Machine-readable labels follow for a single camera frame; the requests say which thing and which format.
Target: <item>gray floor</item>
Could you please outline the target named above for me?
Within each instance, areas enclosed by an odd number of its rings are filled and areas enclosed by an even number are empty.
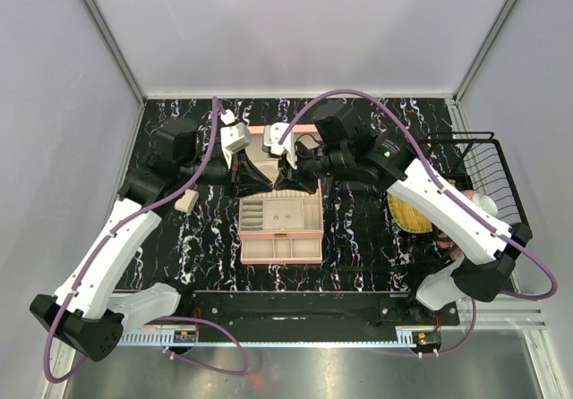
[[[460,334],[448,333],[449,343]],[[477,332],[467,347],[435,359],[351,349],[250,349],[254,375],[228,377],[170,361],[150,348],[117,348],[69,382],[66,399],[219,398],[540,398],[518,332]],[[238,369],[232,349],[196,349],[193,357]]]

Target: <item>white wall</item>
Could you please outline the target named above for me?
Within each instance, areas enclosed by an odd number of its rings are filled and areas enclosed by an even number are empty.
[[[98,0],[150,96],[453,92],[504,0]]]
[[[0,0],[0,31],[0,397],[31,398],[28,307],[98,235],[137,105],[80,0]]]
[[[573,391],[573,1],[521,0],[462,106],[475,131],[495,131],[529,217],[531,249],[560,280],[542,301],[552,341]],[[526,292],[549,283],[531,263],[517,263]]]

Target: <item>black marble table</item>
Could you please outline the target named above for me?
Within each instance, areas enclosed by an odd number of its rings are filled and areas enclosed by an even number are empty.
[[[223,105],[246,123],[288,122],[307,99],[225,99]],[[361,117],[378,132],[394,127],[390,119],[368,101],[348,99]],[[449,111],[443,99],[383,99],[414,136],[451,132]],[[129,168],[138,165],[154,131],[169,117],[191,117],[201,125],[204,144],[210,123],[210,99],[148,101],[135,141]],[[301,123],[310,123],[310,117]],[[431,161],[447,172],[458,153],[437,147]],[[323,189],[324,239],[320,265],[244,266],[237,234],[238,199],[224,199],[223,189],[199,186],[193,212],[174,210],[142,245],[125,270],[117,288],[139,290],[158,277],[193,283],[202,290],[222,291],[407,291],[427,274],[422,262],[439,253],[429,234],[401,231],[389,213],[386,195],[353,183],[336,183]],[[399,265],[417,262],[413,267]]]

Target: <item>wooden organizer box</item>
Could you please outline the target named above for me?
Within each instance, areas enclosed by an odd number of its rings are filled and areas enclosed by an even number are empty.
[[[278,177],[278,160],[262,151],[262,126],[249,127],[252,144],[247,148],[251,161],[272,182]],[[313,125],[295,127],[295,138],[311,133],[319,138]],[[311,148],[310,136],[301,141]],[[322,193],[271,191],[241,198],[239,203],[241,262],[252,264],[295,264],[322,262]]]

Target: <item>marble pattern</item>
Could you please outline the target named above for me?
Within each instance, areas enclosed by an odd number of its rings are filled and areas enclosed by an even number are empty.
[[[230,108],[251,125],[290,121],[307,99],[226,99]],[[382,100],[416,138],[429,132],[450,132],[451,121],[443,99],[389,98]],[[361,117],[378,132],[395,125],[368,101],[348,99]],[[208,142],[210,100],[148,101],[129,168],[138,165],[153,132],[173,116],[191,117],[201,125]],[[309,123],[310,117],[301,123]],[[452,147],[438,147],[431,161],[448,171],[458,157]],[[224,199],[223,189],[199,186],[194,211],[171,210],[142,245],[124,272],[118,289],[139,290],[158,277],[170,277],[204,290],[227,291],[406,291],[423,271],[399,265],[436,260],[437,249],[428,234],[412,235],[393,222],[384,193],[355,183],[323,188],[324,239],[320,265],[264,267],[240,262],[237,233],[239,201]]]

